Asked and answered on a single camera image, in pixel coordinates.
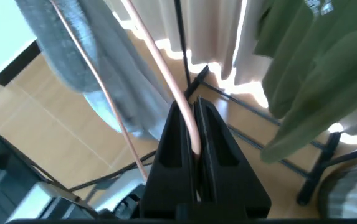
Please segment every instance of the floor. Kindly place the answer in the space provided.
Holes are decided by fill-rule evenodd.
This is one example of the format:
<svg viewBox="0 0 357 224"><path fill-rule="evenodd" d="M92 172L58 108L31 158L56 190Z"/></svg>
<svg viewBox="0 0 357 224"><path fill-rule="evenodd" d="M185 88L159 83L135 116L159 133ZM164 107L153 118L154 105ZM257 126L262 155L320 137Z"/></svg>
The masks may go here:
<svg viewBox="0 0 357 224"><path fill-rule="evenodd" d="M138 51L157 76L160 72L142 40L129 32ZM182 90L186 87L182 60L173 60L162 51ZM206 80L216 84L213 75ZM196 96L212 101L222 117L249 136L266 144L277 127L239 105L227 101L200 86ZM259 107L249 95L238 95ZM61 84L52 74L42 55L28 65L7 87L0 86L0 134L36 161L66 187L109 174L133 161L123 136L112 130L89 107L84 97ZM318 137L326 141L327 133ZM156 141L132 138L140 156L156 149ZM315 203L300 207L295 202L303 178L281 164L260 161L259 151L244 141L236 141L272 199L269 218L317 217ZM340 146L340 152L357 146ZM319 150L307 146L289 159L310 170ZM90 188L79 190L84 197Z"/></svg>

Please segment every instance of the light blue cloth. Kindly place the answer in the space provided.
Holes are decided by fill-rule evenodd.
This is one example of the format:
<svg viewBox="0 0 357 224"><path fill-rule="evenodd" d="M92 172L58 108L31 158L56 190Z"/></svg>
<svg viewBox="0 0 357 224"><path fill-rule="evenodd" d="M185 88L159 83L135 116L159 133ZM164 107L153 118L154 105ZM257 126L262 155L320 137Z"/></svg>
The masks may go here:
<svg viewBox="0 0 357 224"><path fill-rule="evenodd" d="M97 114L121 132L105 96L49 0L16 0L47 62ZM160 139L172 100L102 0L55 0L94 63L124 125Z"/></svg>

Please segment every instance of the pink cable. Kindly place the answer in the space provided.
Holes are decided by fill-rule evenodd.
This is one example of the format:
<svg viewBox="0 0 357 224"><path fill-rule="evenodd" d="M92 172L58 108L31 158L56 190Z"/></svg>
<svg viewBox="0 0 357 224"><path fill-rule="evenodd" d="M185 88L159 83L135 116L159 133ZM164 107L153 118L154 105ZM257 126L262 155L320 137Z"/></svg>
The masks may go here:
<svg viewBox="0 0 357 224"><path fill-rule="evenodd" d="M189 108L188 102L186 101L181 90L178 88L178 85L175 82L168 66L166 65L166 62L161 56L152 36L146 29L143 21L141 20L141 17L138 15L133 3L130 0L121 0L121 2L123 3L130 17L134 20L135 25L138 26L138 29L144 33L144 41L146 43L146 46L149 48L153 58L155 59L161 73L164 76L164 79L167 82L167 85L173 92L173 96L177 101L179 110L181 111L184 117L186 127L189 131L189 136L191 137L192 151L193 153L195 153L196 158L199 158L201 153L201 140L199 137L198 127L196 126L195 119L192 115L191 109Z"/></svg>
<svg viewBox="0 0 357 224"><path fill-rule="evenodd" d="M133 154L135 163L138 166L138 169L140 170L140 172L141 172L141 174L143 176L143 179L146 182L146 180L148 178L148 174L145 172L145 170L143 168L142 162L141 162L140 158L138 157L138 154L135 151L134 145L131 142L130 137L128 136L126 128L124 127L123 121L121 120L120 115L117 112L116 106L115 106L112 98L110 97L107 89L105 88L105 85L103 84L100 75L98 74L97 70L93 66L91 60L89 59L89 57L87 55L87 53L84 51L84 49L80 45L80 42L77 40L76 36L74 36L74 33L72 32L71 28L69 27L68 23L66 22L65 17L62 15L62 13L60 12L59 8L55 4L54 0L50 0L50 1L51 1L51 4L53 5L53 7L55 8L58 16L60 17L60 20L64 24L67 32L69 33L70 37L73 39L74 43L76 44L77 48L79 49L80 53L82 54L82 56L83 56L85 62L87 63L88 67L91 69L91 71L94 74L95 78L98 80L99 85L101 86L101 89L102 89L103 93L105 94L106 99L108 100L109 106L112 109L113 114L116 116L118 125L120 126L121 130L123 131L123 136L124 136L126 142L128 143L128 146L130 148L131 153Z"/></svg>

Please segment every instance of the green shirt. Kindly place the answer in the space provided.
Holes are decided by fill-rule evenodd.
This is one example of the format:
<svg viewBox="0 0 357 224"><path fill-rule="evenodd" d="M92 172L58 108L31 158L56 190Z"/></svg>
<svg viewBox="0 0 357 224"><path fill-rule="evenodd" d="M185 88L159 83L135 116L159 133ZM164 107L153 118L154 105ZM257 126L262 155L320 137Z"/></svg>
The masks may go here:
<svg viewBox="0 0 357 224"><path fill-rule="evenodd" d="M268 3L255 53L274 58L262 84L270 112L285 117L262 151L263 161L275 162L357 108L357 1L332 0L326 14L303 0ZM292 21L280 24L285 17Z"/></svg>

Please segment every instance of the white curtain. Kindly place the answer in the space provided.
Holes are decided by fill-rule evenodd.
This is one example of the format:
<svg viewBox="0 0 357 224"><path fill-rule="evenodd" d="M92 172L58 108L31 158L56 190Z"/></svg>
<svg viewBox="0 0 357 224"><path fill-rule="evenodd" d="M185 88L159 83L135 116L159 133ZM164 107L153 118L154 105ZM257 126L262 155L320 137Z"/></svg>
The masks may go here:
<svg viewBox="0 0 357 224"><path fill-rule="evenodd" d="M120 0L104 0L121 21L130 17ZM132 0L155 41L168 39L173 52L181 52L174 0ZM255 32L264 0L181 0L190 64L217 62L222 79L231 75L231 93L250 93L267 107L259 83L271 59L254 55ZM357 134L357 110L331 131ZM357 144L357 136L342 140Z"/></svg>

